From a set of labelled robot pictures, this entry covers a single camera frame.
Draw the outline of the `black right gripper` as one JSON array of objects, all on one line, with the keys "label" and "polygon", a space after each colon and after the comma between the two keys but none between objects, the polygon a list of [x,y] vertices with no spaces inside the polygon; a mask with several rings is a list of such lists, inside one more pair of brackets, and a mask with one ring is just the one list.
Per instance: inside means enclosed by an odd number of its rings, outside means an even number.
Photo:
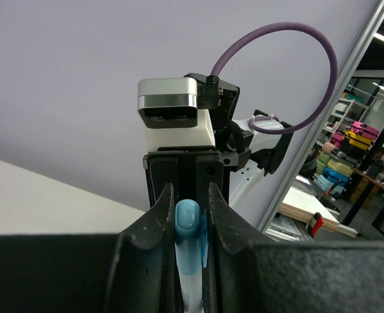
[{"label": "black right gripper", "polygon": [[172,202],[194,200],[201,207],[209,203],[211,185],[229,203],[230,173],[244,167],[250,150],[223,152],[215,147],[168,147],[143,157],[148,197],[152,209],[167,184]]}]

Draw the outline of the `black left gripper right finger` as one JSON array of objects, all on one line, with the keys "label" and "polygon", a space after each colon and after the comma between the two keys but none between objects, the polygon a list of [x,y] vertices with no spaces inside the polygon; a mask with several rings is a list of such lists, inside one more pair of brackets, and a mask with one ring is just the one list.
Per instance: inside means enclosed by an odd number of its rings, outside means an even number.
[{"label": "black left gripper right finger", "polygon": [[209,312],[384,312],[384,242],[276,242],[209,191]]}]

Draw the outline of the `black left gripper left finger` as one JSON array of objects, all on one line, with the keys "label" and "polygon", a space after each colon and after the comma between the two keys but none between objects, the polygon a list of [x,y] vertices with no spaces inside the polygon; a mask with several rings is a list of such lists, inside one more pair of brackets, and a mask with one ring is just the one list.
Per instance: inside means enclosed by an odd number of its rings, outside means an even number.
[{"label": "black left gripper left finger", "polygon": [[0,235],[0,312],[174,312],[174,202],[120,233]]}]

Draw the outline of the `light blue eraser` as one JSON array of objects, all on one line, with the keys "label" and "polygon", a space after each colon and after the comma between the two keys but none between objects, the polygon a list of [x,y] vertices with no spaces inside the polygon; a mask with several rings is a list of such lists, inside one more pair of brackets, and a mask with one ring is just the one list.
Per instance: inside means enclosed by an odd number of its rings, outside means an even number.
[{"label": "light blue eraser", "polygon": [[182,274],[197,275],[207,267],[208,218],[194,200],[176,204],[174,238],[177,267]]}]

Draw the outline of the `light blue highlighter pen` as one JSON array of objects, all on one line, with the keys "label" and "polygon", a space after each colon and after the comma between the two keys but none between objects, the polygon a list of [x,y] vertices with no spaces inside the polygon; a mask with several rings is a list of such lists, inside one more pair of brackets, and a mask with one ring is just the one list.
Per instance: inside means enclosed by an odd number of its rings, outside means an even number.
[{"label": "light blue highlighter pen", "polygon": [[175,245],[185,312],[203,312],[201,247],[198,241]]}]

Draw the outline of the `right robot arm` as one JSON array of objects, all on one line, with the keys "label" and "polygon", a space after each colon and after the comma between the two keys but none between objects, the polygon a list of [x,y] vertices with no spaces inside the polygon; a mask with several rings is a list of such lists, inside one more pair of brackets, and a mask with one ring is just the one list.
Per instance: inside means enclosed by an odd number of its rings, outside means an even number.
[{"label": "right robot arm", "polygon": [[278,169],[292,137],[289,125],[261,111],[234,120],[239,95],[237,86],[214,75],[139,82],[151,205],[168,183],[176,200],[198,203],[204,202],[209,183],[215,183],[224,200],[235,206]]}]

